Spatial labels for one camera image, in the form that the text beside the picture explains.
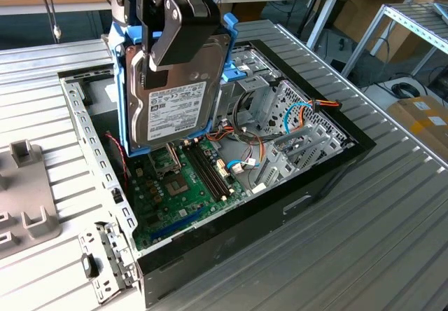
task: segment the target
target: open computer chassis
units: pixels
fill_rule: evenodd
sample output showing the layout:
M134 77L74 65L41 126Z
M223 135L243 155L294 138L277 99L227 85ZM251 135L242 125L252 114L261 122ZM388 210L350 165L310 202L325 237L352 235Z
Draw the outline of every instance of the open computer chassis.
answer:
M287 80L283 84L284 87L299 91L296 95L302 95L301 97L307 99L325 99L262 41L238 43L235 48L239 48L240 54L243 55L239 55L237 50L232 55L233 58L236 58L236 61L243 58L243 62L239 64L249 71L249 67L257 68L260 65L264 68L269 67L271 73L275 71L280 74L281 79ZM252 53L257 53L256 56L260 60L258 66L257 63L245 64L244 51L247 48ZM339 138L343 138L343 148L340 139L339 143L336 142L337 152L327 158L319 160L315 158L312 165L302 163L301 170L292 172L291 175L283 174L282 177L280 172L277 172L275 176L280 180L274 184L270 178L272 174L268 177L264 174L264 180L261 180L271 184L265 190L248 195L235 205L192 224L181 233L150 244L143 251L138 250L132 235L138 224L136 214L128 203L97 133L104 134L105 129L94 126L83 103L85 98L82 88L79 88L86 83L104 78L110 79L111 74L110 66L59 74L81 148L99 187L104 188L104 206L110 211L111 216L116 218L113 223L99 221L79 236L86 275L92 278L99 303L111 300L116 294L131 286L138 286L145 306L153 306L194 277L282 226L313 202L323 198L338 181L342 180L349 169L375 146L375 143L338 109L322 108L321 118L323 116L325 119L319 120L316 117L316 125L327 125L327 129L331 127L333 130L331 137L339 135ZM261 80L247 80L254 82L255 85L246 85L246 90L257 88L257 83ZM221 85L217 96L213 115L214 125L220 120L219 99L224 99L226 86L228 87L229 83ZM295 97L292 102L300 101L301 97ZM116 110L106 112L100 122L107 123L109 120L116 123ZM267 153L275 153L272 150L273 145L269 146ZM275 160L267 158L259 169L268 162L273 163ZM272 170L278 171L276 167L272 167ZM258 175L254 176L260 181L261 171L254 172L257 173Z

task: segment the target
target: hard drive label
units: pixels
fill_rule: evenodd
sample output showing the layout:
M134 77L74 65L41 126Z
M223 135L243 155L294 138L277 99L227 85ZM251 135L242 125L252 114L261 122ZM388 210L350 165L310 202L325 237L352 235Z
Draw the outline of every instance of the hard drive label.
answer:
M195 127L207 82L149 94L148 141Z

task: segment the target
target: ridged metal table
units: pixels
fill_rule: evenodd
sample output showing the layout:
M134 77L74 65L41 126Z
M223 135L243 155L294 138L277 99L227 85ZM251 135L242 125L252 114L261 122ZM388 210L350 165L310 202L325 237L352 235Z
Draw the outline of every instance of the ridged metal table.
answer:
M241 23L377 146L324 200L168 295L154 310L437 310L448 304L446 165L282 27ZM56 72L111 62L101 41L0 52L0 147L45 151L62 234L0 261L5 310L95 310L77 234L107 219ZM106 310L142 310L136 290Z
M385 43L383 39L389 37L391 30L397 23L406 27L433 46L428 54L426 54L414 68L412 75L416 75L420 71L437 49L448 54L448 25L442 17L434 11L432 4L408 3L383 5L378 10L377 15L342 70L342 76L347 77L355 67L355 64L363 54L365 46L378 30L384 17L389 17L391 21L377 40L377 43L370 52L371 55L375 56L377 54L378 50Z

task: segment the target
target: green circuit board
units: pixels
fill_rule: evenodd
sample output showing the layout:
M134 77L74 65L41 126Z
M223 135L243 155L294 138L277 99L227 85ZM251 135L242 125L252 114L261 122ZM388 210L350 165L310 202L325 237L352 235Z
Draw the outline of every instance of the green circuit board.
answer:
M208 155L210 165L217 170L215 164L219 157L210 142L203 140L199 147ZM132 174L127 195L133 202L133 212L138 221L134 231L138 250L145 249L246 196L243 187L230 176L224 182L227 188L232 189L232 194L227 200L215 199L184 151L176 148L176 154L182 166L180 171L177 174L166 173L163 179L157 178L154 165L147 155L130 158L127 163ZM166 149L155 151L152 159L158 167L172 162ZM182 192L172 195L173 191Z

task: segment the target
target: cardboard box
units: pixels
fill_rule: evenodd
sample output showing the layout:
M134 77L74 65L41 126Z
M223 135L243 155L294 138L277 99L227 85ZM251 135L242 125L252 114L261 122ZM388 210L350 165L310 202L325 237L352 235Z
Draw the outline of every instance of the cardboard box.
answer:
M448 161L448 109L431 96L401 99L387 112L428 148Z

